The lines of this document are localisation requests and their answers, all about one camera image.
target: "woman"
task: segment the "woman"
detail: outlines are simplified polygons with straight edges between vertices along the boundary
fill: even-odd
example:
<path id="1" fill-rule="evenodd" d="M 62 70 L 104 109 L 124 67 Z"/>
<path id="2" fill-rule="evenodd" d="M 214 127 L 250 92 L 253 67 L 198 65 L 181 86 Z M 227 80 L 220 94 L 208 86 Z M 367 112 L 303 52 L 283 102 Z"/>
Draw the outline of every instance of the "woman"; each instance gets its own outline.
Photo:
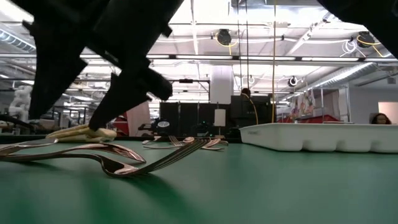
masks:
<path id="1" fill-rule="evenodd" d="M 373 117 L 371 124 L 391 124 L 391 121 L 384 113 L 378 113 Z"/>

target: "person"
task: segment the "person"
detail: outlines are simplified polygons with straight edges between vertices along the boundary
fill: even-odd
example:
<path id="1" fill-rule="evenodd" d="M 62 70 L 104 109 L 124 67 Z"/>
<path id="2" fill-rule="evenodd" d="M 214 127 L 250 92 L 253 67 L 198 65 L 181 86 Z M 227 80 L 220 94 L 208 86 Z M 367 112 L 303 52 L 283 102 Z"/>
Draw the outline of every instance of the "person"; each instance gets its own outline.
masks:
<path id="1" fill-rule="evenodd" d="M 371 124 L 391 124 L 391 120 L 384 113 L 378 113 L 373 116 Z"/>
<path id="2" fill-rule="evenodd" d="M 250 92 L 250 89 L 248 89 L 248 88 L 243 88 L 241 91 L 241 95 L 247 95 L 249 98 L 250 98 L 250 94 L 251 94 L 251 92 Z"/>

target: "white plastic tray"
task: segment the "white plastic tray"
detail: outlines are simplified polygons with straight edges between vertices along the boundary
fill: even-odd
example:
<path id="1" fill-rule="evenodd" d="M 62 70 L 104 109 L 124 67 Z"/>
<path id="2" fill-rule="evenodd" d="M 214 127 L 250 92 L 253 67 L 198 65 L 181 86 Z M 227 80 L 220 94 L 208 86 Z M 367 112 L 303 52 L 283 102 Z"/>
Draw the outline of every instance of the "white plastic tray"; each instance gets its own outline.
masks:
<path id="1" fill-rule="evenodd" d="M 275 123 L 240 130 L 243 143 L 278 151 L 398 153 L 398 125 Z"/>

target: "utensil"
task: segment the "utensil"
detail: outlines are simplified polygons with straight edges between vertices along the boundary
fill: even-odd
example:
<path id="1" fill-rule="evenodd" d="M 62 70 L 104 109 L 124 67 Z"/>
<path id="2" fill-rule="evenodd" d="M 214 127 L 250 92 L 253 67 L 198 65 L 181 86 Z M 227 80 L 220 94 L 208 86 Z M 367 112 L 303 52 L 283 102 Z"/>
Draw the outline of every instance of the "utensil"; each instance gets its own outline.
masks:
<path id="1" fill-rule="evenodd" d="M 170 139 L 170 142 L 172 142 L 172 144 L 174 146 L 182 147 L 185 145 L 185 144 L 181 143 L 175 136 L 169 136 L 169 139 Z"/>
<path id="2" fill-rule="evenodd" d="M 41 154 L 41 155 L 14 155 L 14 156 L 4 157 L 3 160 L 9 162 L 30 162 L 30 161 L 39 161 L 44 159 L 58 159 L 58 158 L 87 158 L 98 161 L 101 164 L 103 171 L 112 177 L 134 177 L 136 175 L 147 174 L 155 170 L 167 167 L 183 159 L 184 157 L 187 157 L 189 154 L 195 152 L 196 150 L 200 149 L 206 144 L 208 144 L 207 140 L 203 139 L 195 140 L 193 143 L 187 144 L 186 146 L 177 149 L 176 151 L 170 153 L 169 155 L 143 168 L 130 166 L 128 164 L 117 162 L 107 157 L 96 154 L 64 153 L 64 154 Z"/>
<path id="3" fill-rule="evenodd" d="M 153 140 L 145 140 L 142 144 L 149 144 L 150 142 L 156 142 L 157 140 L 161 139 L 162 136 L 155 136 Z"/>
<path id="4" fill-rule="evenodd" d="M 219 151 L 222 150 L 224 148 L 213 148 L 212 146 L 215 146 L 217 144 L 219 144 L 221 142 L 221 139 L 213 139 L 211 140 L 208 144 L 206 144 L 205 146 L 202 147 L 202 149 L 206 149 L 206 150 L 213 150 L 213 151 Z"/>
<path id="5" fill-rule="evenodd" d="M 32 149 L 37 147 L 50 146 L 58 142 L 56 138 L 39 139 L 35 141 L 26 141 L 14 144 L 6 144 L 0 146 L 0 156 L 5 156 L 21 149 Z"/>
<path id="6" fill-rule="evenodd" d="M 82 146 L 76 146 L 72 147 L 69 149 L 65 149 L 62 151 L 57 151 L 57 152 L 50 152 L 50 153 L 43 153 L 43 154 L 35 154 L 35 155 L 7 155 L 5 158 L 0 157 L 0 161 L 10 161 L 8 158 L 14 159 L 24 159 L 24 158 L 42 158 L 42 157 L 47 157 L 47 156 L 56 156 L 59 154 L 64 154 L 66 152 L 71 152 L 71 151 L 76 151 L 76 150 L 93 150 L 93 151 L 103 151 L 103 152 L 108 152 L 112 153 L 118 156 L 123 156 L 127 157 L 130 159 L 134 159 L 139 162 L 146 162 L 145 159 L 140 156 L 138 153 L 134 152 L 133 150 L 126 148 L 124 146 L 116 145 L 116 144 L 109 144 L 109 143 L 98 143 L 98 144 L 85 144 Z"/>

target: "fork tines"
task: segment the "fork tines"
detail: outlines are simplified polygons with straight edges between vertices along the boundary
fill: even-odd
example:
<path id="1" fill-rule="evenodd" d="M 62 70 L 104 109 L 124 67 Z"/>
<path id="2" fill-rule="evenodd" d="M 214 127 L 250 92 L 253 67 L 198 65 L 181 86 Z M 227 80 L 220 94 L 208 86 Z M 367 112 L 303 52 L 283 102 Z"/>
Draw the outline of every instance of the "fork tines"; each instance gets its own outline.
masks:
<path id="1" fill-rule="evenodd" d="M 196 150 L 202 148 L 204 145 L 208 144 L 208 140 L 204 139 L 198 139 L 195 140 L 191 144 L 187 144 L 180 149 L 177 149 L 176 151 L 170 153 L 169 155 L 159 159 L 158 161 L 141 168 L 139 170 L 135 170 L 134 172 L 131 172 L 130 174 L 127 175 L 138 175 L 138 174 L 146 174 L 155 170 L 162 169 L 164 167 L 167 167 L 184 157 L 188 156 L 189 154 L 195 152 Z"/>
<path id="2" fill-rule="evenodd" d="M 180 147 L 180 146 L 184 146 L 182 143 L 180 143 L 180 141 L 175 137 L 175 136 L 169 136 L 170 142 L 172 142 L 172 144 L 174 146 Z"/>

